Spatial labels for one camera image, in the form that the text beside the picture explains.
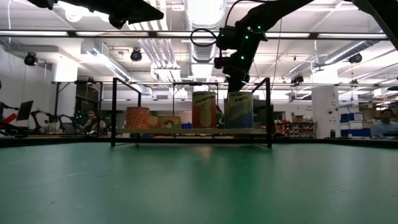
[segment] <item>person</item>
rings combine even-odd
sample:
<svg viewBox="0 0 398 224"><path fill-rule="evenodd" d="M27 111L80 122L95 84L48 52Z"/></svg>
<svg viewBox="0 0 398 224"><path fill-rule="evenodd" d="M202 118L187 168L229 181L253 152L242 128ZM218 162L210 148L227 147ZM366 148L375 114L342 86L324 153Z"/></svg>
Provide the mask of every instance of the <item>person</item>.
<svg viewBox="0 0 398 224"><path fill-rule="evenodd" d="M95 112L93 110L88 111L88 121L84 125L83 129L86 132L90 131L97 131L97 115L95 115ZM106 124L103 120L99 121L99 132L102 133L103 129L106 127Z"/></svg>
<svg viewBox="0 0 398 224"><path fill-rule="evenodd" d="M216 122L218 128L224 128L224 114L218 105L216 105Z"/></svg>
<svg viewBox="0 0 398 224"><path fill-rule="evenodd" d="M384 136L389 131L398 131L398 123L391 121L393 112L391 109L381 111L381 120L373 124L372 138L382 140L395 140L394 136Z"/></svg>

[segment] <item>fluorescent light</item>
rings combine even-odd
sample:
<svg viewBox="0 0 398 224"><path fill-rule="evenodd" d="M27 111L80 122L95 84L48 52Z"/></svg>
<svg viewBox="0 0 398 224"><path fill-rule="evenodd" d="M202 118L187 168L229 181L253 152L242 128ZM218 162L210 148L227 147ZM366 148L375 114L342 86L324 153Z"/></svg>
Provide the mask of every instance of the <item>fluorescent light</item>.
<svg viewBox="0 0 398 224"><path fill-rule="evenodd" d="M68 36L66 31L28 31L28 30L0 30L0 36L19 35L19 36Z"/></svg>
<svg viewBox="0 0 398 224"><path fill-rule="evenodd" d="M357 38L369 38L369 39L386 39L385 34L319 34L318 38L342 38L342 39L357 39Z"/></svg>
<svg viewBox="0 0 398 224"><path fill-rule="evenodd" d="M210 44L210 43L214 42L214 39L213 40L194 39L194 41L195 41L195 43L198 43L198 44ZM192 44L192 41L190 39L182 39L181 43Z"/></svg>
<svg viewBox="0 0 398 224"><path fill-rule="evenodd" d="M128 79L129 81L131 80L131 78L129 77L128 74L126 74L123 70L121 70L117 65L115 65L113 62L110 61L109 58L107 58L107 56L101 54L97 49L93 49L94 54L92 54L89 51L86 51L87 54L94 56L95 58L97 58L103 65L105 65L111 72L113 72L115 75L123 78L123 79ZM134 88L141 90L142 89L137 86L137 85L133 85Z"/></svg>
<svg viewBox="0 0 398 224"><path fill-rule="evenodd" d="M112 85L113 82L103 82L104 85Z"/></svg>
<svg viewBox="0 0 398 224"><path fill-rule="evenodd" d="M266 32L267 37L276 37L278 38L308 38L310 34L308 33L278 33L278 32Z"/></svg>
<svg viewBox="0 0 398 224"><path fill-rule="evenodd" d="M391 103L391 102L386 101L386 102L383 102L383 103L378 103L376 106L388 105L388 104L390 104L390 103Z"/></svg>
<svg viewBox="0 0 398 224"><path fill-rule="evenodd" d="M157 36L158 37L180 37L180 38L184 38L184 37L190 37L191 36L192 31L178 31L178 32L158 32ZM218 31L213 31L213 33L215 35L218 35ZM209 37L209 38L213 38L214 37L209 33L209 32L195 32L193 34L193 37Z"/></svg>
<svg viewBox="0 0 398 224"><path fill-rule="evenodd" d="M80 37L148 37L148 32L136 32L136 31L77 31L77 36Z"/></svg>
<svg viewBox="0 0 398 224"><path fill-rule="evenodd" d="M141 85L173 85L172 82L138 82Z"/></svg>

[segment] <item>can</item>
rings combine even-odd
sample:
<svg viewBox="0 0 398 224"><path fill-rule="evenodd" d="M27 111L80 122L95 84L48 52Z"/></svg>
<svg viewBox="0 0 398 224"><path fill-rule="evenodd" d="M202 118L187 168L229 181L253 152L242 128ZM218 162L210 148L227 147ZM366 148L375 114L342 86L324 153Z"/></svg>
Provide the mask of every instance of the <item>can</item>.
<svg viewBox="0 0 398 224"><path fill-rule="evenodd" d="M216 128L216 93L192 93L192 125L193 128Z"/></svg>
<svg viewBox="0 0 398 224"><path fill-rule="evenodd" d="M149 108L128 107L125 128L149 129Z"/></svg>
<svg viewBox="0 0 398 224"><path fill-rule="evenodd" d="M158 116L157 125L159 128L180 129L181 118L178 116Z"/></svg>
<svg viewBox="0 0 398 224"><path fill-rule="evenodd" d="M253 93L228 93L228 128L253 127Z"/></svg>

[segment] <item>green table surface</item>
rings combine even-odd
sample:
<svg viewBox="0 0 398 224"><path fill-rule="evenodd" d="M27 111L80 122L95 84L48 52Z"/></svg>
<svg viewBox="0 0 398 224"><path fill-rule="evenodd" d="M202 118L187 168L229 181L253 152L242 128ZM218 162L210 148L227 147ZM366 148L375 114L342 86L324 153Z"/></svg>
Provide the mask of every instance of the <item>green table surface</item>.
<svg viewBox="0 0 398 224"><path fill-rule="evenodd" d="M398 223L398 151L328 144L0 149L0 223Z"/></svg>

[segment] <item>air duct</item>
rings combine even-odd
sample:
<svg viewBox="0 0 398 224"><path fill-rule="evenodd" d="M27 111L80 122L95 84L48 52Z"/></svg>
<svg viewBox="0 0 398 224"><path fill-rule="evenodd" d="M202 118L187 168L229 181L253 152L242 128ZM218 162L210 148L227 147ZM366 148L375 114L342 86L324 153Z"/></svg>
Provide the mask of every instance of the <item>air duct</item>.
<svg viewBox="0 0 398 224"><path fill-rule="evenodd" d="M223 23L226 9L226 0L184 0L185 19L188 30L205 28L218 30ZM190 55L192 62L209 63L213 60L215 46L198 47L190 44ZM209 68L196 69L191 65L191 71L195 78L210 78L212 65Z"/></svg>
<svg viewBox="0 0 398 224"><path fill-rule="evenodd" d="M377 27L371 31L372 33L380 33L383 30ZM350 58L363 50L366 50L375 44L379 43L380 40L365 40L365 41L354 41L348 45L338 49L337 51L331 53L324 59L324 64L333 65L337 62Z"/></svg>
<svg viewBox="0 0 398 224"><path fill-rule="evenodd" d="M372 32L382 32L381 28L377 28L375 30L372 30ZM322 60L322 57L320 57L319 62L320 65L325 66L325 65L333 65L338 62L341 62L342 60L345 60L347 58L350 58L358 53L360 53L363 50L366 50L377 43L379 43L380 40L365 40L365 41L354 41L349 43L348 45L336 50L335 52L331 53L327 57L324 57ZM314 61L316 58L310 57L306 60L311 60ZM296 73L303 73L305 70L312 68L313 63L311 63L311 66L308 66L308 63L303 62L299 66L295 67L292 69L289 73L292 73L296 71Z"/></svg>

